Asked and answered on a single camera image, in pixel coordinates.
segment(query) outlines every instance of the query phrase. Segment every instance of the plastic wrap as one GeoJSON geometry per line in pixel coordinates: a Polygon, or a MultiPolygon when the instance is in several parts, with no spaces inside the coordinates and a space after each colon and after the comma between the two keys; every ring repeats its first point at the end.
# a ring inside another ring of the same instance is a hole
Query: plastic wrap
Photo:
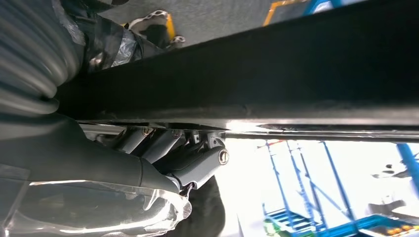
{"type": "Polygon", "coordinates": [[[128,63],[135,50],[136,43],[137,41],[132,32],[124,29],[121,45],[115,56],[115,61],[112,63],[112,67],[128,63]]]}
{"type": "Polygon", "coordinates": [[[185,197],[165,190],[86,180],[29,182],[19,178],[28,176],[23,171],[0,173],[4,236],[153,237],[191,213],[185,197]]]}
{"type": "Polygon", "coordinates": [[[60,0],[51,0],[52,8],[54,9],[55,16],[60,21],[68,33],[71,35],[71,39],[74,43],[85,46],[84,34],[79,30],[77,24],[66,14],[60,0]]]}

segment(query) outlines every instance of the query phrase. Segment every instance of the black hose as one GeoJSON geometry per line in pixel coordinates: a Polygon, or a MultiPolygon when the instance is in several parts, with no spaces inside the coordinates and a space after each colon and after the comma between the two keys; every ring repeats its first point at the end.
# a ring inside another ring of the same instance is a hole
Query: black hose
{"type": "Polygon", "coordinates": [[[54,113],[57,86],[81,66],[54,1],[0,1],[0,112],[54,113]]]}

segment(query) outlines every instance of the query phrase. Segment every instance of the concrete floor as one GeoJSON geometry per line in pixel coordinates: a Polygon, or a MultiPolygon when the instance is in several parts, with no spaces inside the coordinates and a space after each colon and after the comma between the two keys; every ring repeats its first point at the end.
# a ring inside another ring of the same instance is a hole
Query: concrete floor
{"type": "MultiPolygon", "coordinates": [[[[130,0],[101,15],[119,24],[163,9],[172,14],[186,46],[260,27],[278,0],[130,0]]],[[[271,23],[302,15],[306,3],[278,7],[271,23]]]]}

